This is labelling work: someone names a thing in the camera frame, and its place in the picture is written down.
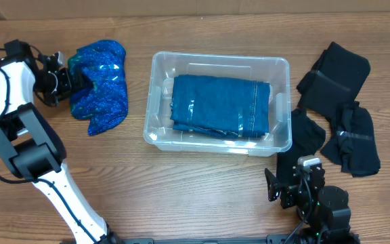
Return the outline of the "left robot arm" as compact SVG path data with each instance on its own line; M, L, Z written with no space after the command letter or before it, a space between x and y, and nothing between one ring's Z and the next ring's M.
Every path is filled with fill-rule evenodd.
M63 142L34 105L57 106L83 89L61 52L43 55L15 39L0 58L0 181L31 183L52 203L76 243L121 243L121 238L87 202L70 175Z

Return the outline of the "crumpled black taped garment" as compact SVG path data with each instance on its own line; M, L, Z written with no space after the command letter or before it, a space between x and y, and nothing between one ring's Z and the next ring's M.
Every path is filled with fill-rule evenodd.
M372 176L379 172L374 136L374 125L370 113L359 102L340 104L330 119L331 137L320 153L341 171L353 177Z

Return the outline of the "sparkly blue sequin garment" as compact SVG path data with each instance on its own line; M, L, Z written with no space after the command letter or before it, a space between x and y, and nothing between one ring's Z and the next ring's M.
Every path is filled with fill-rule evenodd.
M86 85L70 96L70 113L88 120L95 136L121 124L128 115L125 48L114 40L100 40L77 50L68 59L71 75L81 75Z

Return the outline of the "blue denim jeans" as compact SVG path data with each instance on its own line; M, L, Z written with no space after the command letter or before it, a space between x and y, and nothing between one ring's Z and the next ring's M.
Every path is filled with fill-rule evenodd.
M260 138L269 132L270 84L179 75L174 78L173 129L222 138Z

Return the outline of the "clear plastic storage bin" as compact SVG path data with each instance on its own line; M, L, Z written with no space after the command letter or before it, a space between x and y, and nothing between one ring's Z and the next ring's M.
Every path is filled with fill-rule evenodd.
M269 132L260 138L220 138L173 129L171 98L178 75L232 77L269 83ZM144 140L163 151L269 157L293 143L290 66L285 58L158 52L152 58Z

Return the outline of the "small black garment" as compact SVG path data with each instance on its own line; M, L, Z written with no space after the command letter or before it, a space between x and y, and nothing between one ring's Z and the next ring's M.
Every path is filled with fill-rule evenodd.
M314 155L324 144L326 132L307 116L307 111L296 108L291 112L292 145L286 152L277 154L276 177L284 184L298 184L293 167L298 158Z

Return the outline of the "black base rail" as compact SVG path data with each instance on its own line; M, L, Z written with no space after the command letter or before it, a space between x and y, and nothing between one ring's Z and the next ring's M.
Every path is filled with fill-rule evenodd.
M224 238L224 239L167 239L151 238L123 239L122 244L282 244L288 235L267 235L261 238Z

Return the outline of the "large folded black garment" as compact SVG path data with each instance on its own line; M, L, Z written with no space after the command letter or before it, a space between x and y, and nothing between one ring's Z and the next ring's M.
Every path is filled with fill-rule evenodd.
M332 42L297 85L298 106L332 119L340 105L356 99L370 70L368 59Z

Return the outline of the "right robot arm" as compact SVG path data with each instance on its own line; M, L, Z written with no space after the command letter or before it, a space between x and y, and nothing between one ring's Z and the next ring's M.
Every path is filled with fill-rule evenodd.
M350 229L349 194L337 186L325 185L321 163L293 168L296 184L281 183L265 169L269 201L280 200L283 209L294 207L300 219L290 234L269 235L267 243L359 243Z

